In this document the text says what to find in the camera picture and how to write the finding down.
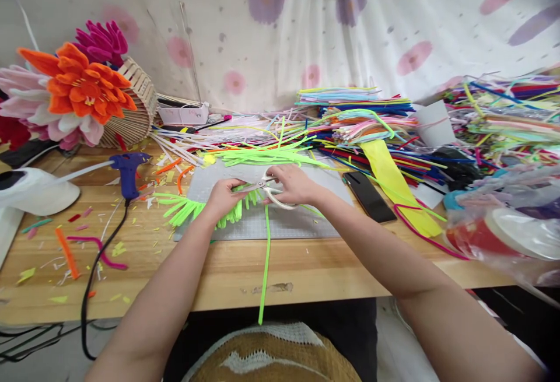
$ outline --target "gray cutting mat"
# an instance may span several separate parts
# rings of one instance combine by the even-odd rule
[[[330,160],[327,160],[325,163],[329,166],[333,165]],[[269,166],[247,164],[238,164],[226,168],[219,159],[215,164],[206,169],[196,168],[192,176],[187,197],[193,201],[206,202],[210,196],[212,187],[218,180],[239,178],[246,182],[254,183],[263,176],[268,168]],[[319,185],[329,188],[350,206],[353,205],[352,198],[348,192],[349,190],[342,182],[338,172],[307,164],[303,164],[302,169]],[[272,183],[271,187],[281,190],[282,184]],[[290,211],[271,204],[268,207],[268,216],[272,239],[317,239],[339,236],[337,231],[326,219],[317,216],[303,207],[298,207]],[[181,239],[189,223],[190,219],[187,219],[185,223],[177,228],[173,237],[175,242]],[[250,203],[249,210],[246,210],[244,202],[241,220],[234,224],[228,223],[224,229],[216,229],[212,234],[212,239],[216,240],[266,238],[267,223],[264,214],[264,206],[261,204],[253,206],[253,204]]]

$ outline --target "wicker basket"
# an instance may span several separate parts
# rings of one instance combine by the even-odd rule
[[[102,148],[120,147],[115,133],[122,136],[128,148],[140,143],[150,133],[158,107],[150,76],[132,58],[128,57],[118,72],[131,82],[125,92],[132,97],[138,110],[123,110],[124,118],[113,117],[105,124],[105,132],[98,144]]]

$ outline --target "white scissors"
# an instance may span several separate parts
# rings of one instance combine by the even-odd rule
[[[276,204],[278,207],[283,208],[284,210],[294,210],[296,207],[298,207],[297,204],[293,204],[293,205],[289,205],[289,204],[284,204],[283,202],[279,202],[275,196],[273,196],[273,194],[281,194],[282,191],[277,190],[276,188],[270,188],[267,187],[267,183],[270,181],[274,181],[278,178],[276,178],[275,176],[263,176],[258,182],[254,183],[253,185],[243,188],[243,191],[254,191],[254,190],[258,190],[261,189],[264,192],[267,193],[267,197],[270,199],[270,201],[272,201],[274,204]]]

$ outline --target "floral fabric backdrop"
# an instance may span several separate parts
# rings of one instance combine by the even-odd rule
[[[160,92],[236,111],[283,108],[301,88],[380,86],[413,99],[458,76],[555,65],[560,0],[19,0],[40,50],[114,19]],[[0,0],[0,65],[31,48]]]

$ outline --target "hand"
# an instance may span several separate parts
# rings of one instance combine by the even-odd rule
[[[238,201],[245,198],[248,194],[246,191],[232,191],[233,188],[243,184],[246,184],[246,182],[238,179],[219,180],[214,185],[202,213],[208,215],[212,221],[217,223],[218,220],[230,212]]]
[[[278,178],[276,182],[281,182],[284,186],[283,192],[274,197],[285,204],[314,205],[321,194],[328,191],[309,179],[306,173],[294,164],[271,166],[267,170],[267,175],[275,176]],[[267,198],[263,203],[270,204],[271,202]]]

